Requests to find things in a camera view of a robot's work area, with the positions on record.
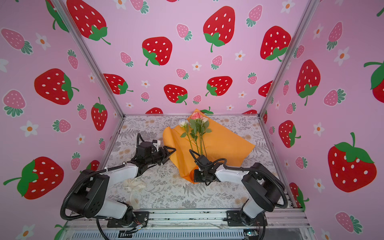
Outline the orange wrapping paper sheet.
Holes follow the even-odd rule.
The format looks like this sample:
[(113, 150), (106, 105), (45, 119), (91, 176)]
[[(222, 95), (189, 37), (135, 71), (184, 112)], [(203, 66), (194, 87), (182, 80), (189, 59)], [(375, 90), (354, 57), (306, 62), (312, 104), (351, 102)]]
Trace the orange wrapping paper sheet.
[(240, 167), (255, 147), (214, 120), (209, 118), (208, 122), (212, 132), (205, 134), (202, 141), (194, 141), (191, 136), (182, 137), (186, 131), (179, 125), (174, 128), (167, 127), (163, 132), (164, 145), (176, 149), (170, 160), (179, 170), (180, 176), (191, 183), (194, 182), (194, 170), (198, 169), (198, 166), (189, 150), (198, 151), (202, 147), (209, 161), (224, 158), (228, 160), (228, 165)]

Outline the cream ribbon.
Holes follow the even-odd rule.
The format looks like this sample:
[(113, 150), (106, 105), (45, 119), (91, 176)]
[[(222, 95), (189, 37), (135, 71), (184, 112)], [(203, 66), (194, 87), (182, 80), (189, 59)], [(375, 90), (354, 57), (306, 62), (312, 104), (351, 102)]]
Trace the cream ribbon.
[(129, 204), (133, 207), (134, 210), (139, 210), (139, 202), (135, 199), (134, 193), (139, 192), (142, 189), (147, 187), (147, 184), (143, 181), (138, 181), (136, 179), (128, 179), (123, 181), (123, 186), (127, 189), (129, 193)]

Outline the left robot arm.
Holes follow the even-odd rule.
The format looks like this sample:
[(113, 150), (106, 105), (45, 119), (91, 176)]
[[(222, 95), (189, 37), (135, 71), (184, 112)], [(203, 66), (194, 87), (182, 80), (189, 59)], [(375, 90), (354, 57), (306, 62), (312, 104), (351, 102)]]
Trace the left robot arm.
[(72, 221), (80, 218), (115, 219), (128, 226), (135, 221), (133, 207), (106, 197), (109, 187), (140, 177), (157, 165), (164, 165), (175, 148), (160, 146), (159, 141), (137, 144), (134, 157), (119, 166), (99, 171), (84, 170), (63, 200), (60, 216)]

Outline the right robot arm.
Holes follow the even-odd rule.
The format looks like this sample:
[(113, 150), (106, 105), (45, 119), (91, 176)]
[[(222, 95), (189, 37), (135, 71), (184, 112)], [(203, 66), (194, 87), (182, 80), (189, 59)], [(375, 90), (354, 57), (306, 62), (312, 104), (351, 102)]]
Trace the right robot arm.
[(262, 164), (255, 163), (250, 168), (233, 167), (227, 164), (226, 159), (211, 162), (193, 150), (190, 150), (190, 154), (198, 166), (194, 170), (195, 183), (209, 186), (213, 182), (229, 182), (242, 185), (248, 191), (250, 198), (239, 211), (227, 211), (224, 221), (230, 227), (257, 224), (265, 227), (266, 212), (288, 207), (285, 185)]

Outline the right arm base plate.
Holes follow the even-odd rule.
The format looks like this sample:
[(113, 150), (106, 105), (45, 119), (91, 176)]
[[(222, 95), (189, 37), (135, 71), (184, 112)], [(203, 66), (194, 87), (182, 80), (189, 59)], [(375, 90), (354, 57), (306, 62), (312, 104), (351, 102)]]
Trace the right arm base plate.
[(227, 222), (230, 227), (266, 227), (268, 225), (264, 213), (251, 218), (240, 210), (226, 211), (223, 221)]

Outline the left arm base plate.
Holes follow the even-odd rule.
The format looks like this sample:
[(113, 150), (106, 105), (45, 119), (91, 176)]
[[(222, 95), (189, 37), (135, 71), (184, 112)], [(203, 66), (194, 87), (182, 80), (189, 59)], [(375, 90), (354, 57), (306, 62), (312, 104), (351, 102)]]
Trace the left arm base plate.
[(130, 211), (126, 213), (122, 219), (108, 220), (108, 228), (145, 228), (149, 220), (150, 212), (147, 211)]

